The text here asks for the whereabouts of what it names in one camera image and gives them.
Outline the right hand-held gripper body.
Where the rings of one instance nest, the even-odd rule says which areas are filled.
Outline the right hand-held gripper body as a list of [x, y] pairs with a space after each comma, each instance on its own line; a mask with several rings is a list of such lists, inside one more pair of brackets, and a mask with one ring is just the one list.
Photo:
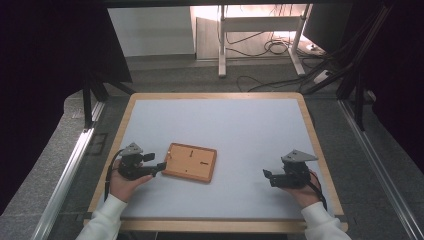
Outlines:
[[309, 167], [306, 165], [308, 161], [317, 161], [314, 155], [292, 150], [281, 158], [283, 163], [283, 187], [284, 188], [303, 188], [311, 180]]

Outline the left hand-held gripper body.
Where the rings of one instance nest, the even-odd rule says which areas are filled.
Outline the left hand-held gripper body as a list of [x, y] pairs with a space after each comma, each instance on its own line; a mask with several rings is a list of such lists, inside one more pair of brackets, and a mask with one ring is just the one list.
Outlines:
[[121, 156], [121, 162], [118, 168], [118, 172], [125, 179], [130, 181], [136, 180], [140, 177], [152, 175], [155, 166], [142, 167], [143, 161], [143, 150], [136, 144], [131, 143], [125, 147], [119, 155]]

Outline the orange wooden board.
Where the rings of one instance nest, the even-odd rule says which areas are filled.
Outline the orange wooden board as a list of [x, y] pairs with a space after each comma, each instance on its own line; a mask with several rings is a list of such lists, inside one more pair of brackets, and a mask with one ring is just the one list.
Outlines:
[[210, 183], [217, 151], [215, 149], [171, 143], [165, 156], [163, 174]]

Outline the person's left hand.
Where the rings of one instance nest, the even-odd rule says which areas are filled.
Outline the person's left hand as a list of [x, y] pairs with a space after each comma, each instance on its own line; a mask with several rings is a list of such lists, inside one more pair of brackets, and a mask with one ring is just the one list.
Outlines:
[[110, 194], [123, 202], [128, 202], [136, 188], [150, 181], [153, 176], [147, 175], [136, 180], [127, 180], [118, 172], [120, 162], [121, 160], [118, 159], [113, 164], [110, 179]]

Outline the person's right hand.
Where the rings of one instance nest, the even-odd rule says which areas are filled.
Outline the person's right hand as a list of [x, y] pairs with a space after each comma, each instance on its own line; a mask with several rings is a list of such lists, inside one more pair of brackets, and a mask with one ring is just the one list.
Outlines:
[[[321, 185], [317, 178], [317, 174], [314, 171], [311, 171], [310, 177], [311, 177], [311, 184], [315, 188], [320, 190]], [[293, 196], [293, 198], [296, 200], [296, 202], [300, 205], [301, 208], [306, 208], [312, 204], [320, 202], [320, 198], [318, 197], [318, 194], [309, 185], [306, 185], [302, 189], [285, 188], [285, 191], [287, 191], [289, 194]]]

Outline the black metal stand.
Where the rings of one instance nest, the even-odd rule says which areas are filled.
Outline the black metal stand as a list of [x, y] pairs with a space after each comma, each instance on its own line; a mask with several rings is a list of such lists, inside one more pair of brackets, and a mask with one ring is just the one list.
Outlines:
[[364, 85], [359, 72], [351, 72], [344, 77], [336, 91], [336, 96], [338, 99], [345, 100], [351, 93], [354, 93], [353, 119], [359, 129], [363, 131]]
[[122, 92], [132, 95], [135, 90], [125, 85], [125, 82], [131, 83], [132, 78], [129, 72], [122, 76], [112, 76], [110, 74], [89, 71], [84, 79], [83, 85], [83, 107], [84, 107], [84, 130], [87, 131], [94, 125], [92, 114], [91, 95], [99, 102], [105, 102], [109, 98], [109, 93], [104, 86], [105, 83], [121, 90]]

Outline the white power strip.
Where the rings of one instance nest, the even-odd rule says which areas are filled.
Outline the white power strip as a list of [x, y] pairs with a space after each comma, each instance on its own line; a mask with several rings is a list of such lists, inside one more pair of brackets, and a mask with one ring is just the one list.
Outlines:
[[328, 77], [330, 77], [332, 75], [332, 72], [329, 70], [323, 70], [321, 73], [319, 73], [315, 78], [314, 78], [314, 83], [315, 84], [319, 84], [322, 81], [326, 80]]

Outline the white board panel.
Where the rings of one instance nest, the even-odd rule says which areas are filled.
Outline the white board panel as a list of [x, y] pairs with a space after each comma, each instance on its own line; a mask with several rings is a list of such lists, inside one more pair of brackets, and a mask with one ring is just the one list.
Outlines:
[[194, 54], [189, 7], [109, 8], [125, 57]]

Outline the dark curtain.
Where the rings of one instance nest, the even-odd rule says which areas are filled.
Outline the dark curtain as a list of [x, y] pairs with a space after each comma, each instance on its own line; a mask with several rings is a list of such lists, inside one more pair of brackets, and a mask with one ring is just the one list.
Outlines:
[[103, 0], [0, 0], [0, 215], [91, 80], [131, 80]]
[[373, 112], [424, 173], [424, 0], [395, 0], [361, 72]]

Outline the aluminium rail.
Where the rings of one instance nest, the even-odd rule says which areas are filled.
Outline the aluminium rail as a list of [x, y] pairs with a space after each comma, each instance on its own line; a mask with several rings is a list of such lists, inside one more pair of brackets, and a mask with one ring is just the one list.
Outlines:
[[95, 126], [103, 111], [105, 104], [96, 102], [94, 107], [89, 106], [88, 119], [91, 123], [83, 127], [78, 132], [78, 138], [72, 147], [72, 152], [68, 154], [66, 164], [64, 165], [60, 177], [57, 179], [55, 188], [49, 197], [44, 211], [42, 212], [37, 226], [31, 236], [31, 240], [47, 240], [59, 215], [60, 209], [66, 199], [72, 181], [77, 173], [84, 153], [94, 133]]
[[413, 214], [411, 208], [407, 204], [406, 200], [395, 186], [392, 178], [390, 177], [387, 169], [383, 165], [383, 162], [372, 145], [368, 135], [364, 130], [361, 130], [359, 125], [354, 120], [354, 111], [349, 106], [349, 103], [346, 100], [338, 100], [338, 105], [340, 106], [349, 126], [354, 132], [354, 135], [361, 146], [366, 159], [368, 160], [373, 172], [376, 174], [376, 177], [384, 190], [386, 196], [400, 223], [405, 229], [410, 240], [424, 240], [424, 230], [419, 226], [415, 215]]

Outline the white metal desk frame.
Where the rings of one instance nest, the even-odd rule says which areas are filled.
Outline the white metal desk frame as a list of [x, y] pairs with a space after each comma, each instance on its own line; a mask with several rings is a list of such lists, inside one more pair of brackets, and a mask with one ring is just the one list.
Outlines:
[[310, 4], [305, 6], [300, 16], [267, 16], [267, 17], [226, 17], [221, 5], [218, 36], [220, 37], [218, 55], [218, 76], [226, 76], [225, 34], [229, 32], [294, 32], [292, 44], [287, 48], [290, 59], [298, 76], [306, 73], [297, 54], [298, 45], [309, 13]]

